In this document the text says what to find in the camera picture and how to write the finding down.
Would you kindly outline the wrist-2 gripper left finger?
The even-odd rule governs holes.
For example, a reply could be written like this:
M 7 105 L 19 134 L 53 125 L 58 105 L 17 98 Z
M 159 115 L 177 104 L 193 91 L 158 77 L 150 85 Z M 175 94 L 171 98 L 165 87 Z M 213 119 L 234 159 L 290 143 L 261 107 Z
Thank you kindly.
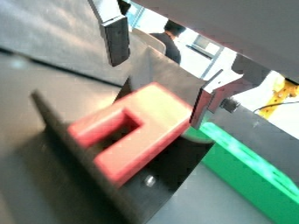
M 130 57 L 127 17 L 122 14 L 118 0 L 89 0 L 89 4 L 98 18 L 109 63 L 115 67 Z

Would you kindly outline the wrist-2 gripper right finger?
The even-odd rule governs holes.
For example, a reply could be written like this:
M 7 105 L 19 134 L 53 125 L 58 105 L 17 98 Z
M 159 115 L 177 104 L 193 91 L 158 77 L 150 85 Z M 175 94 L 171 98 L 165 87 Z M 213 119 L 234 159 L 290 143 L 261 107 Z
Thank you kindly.
M 218 108 L 227 104 L 231 96 L 258 87 L 272 72 L 268 67 L 242 54 L 238 54 L 231 70 L 240 75 L 238 79 L 225 84 L 223 70 L 219 70 L 201 87 L 190 119 L 195 129 L 209 120 L 209 114 L 214 114 Z

